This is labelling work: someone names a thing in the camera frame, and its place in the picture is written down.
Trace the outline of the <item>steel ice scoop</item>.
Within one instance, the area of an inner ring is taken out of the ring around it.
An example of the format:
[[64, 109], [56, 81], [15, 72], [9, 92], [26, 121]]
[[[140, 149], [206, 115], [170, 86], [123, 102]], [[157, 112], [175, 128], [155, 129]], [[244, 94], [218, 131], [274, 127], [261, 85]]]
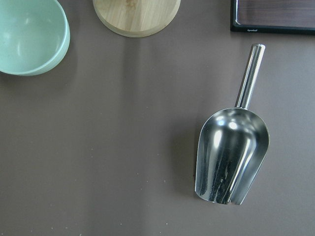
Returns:
[[213, 203], [241, 205], [269, 146], [265, 122], [248, 110], [265, 45], [253, 44], [235, 106], [211, 115], [202, 126], [195, 193]]

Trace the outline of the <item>wooden cup tree stand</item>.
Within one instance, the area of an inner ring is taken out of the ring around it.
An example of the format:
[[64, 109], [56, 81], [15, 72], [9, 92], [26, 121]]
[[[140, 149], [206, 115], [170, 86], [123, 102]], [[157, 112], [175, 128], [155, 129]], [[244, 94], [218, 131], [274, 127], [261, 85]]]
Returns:
[[175, 18], [180, 0], [94, 0], [98, 18], [111, 31], [126, 37], [153, 35]]

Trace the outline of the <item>green ceramic bowl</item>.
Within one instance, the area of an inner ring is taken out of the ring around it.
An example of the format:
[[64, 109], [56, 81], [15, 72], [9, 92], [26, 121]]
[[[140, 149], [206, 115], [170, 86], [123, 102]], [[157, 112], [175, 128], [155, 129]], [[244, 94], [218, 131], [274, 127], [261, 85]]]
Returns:
[[0, 2], [0, 70], [32, 76], [45, 73], [65, 57], [70, 29], [57, 0]]

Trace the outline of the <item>dark wooden glass tray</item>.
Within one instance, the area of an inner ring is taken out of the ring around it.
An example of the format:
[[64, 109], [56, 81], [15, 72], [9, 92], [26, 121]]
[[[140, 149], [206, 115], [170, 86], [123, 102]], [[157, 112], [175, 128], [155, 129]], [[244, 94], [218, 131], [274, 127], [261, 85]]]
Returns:
[[313, 0], [232, 0], [230, 29], [234, 32], [315, 33]]

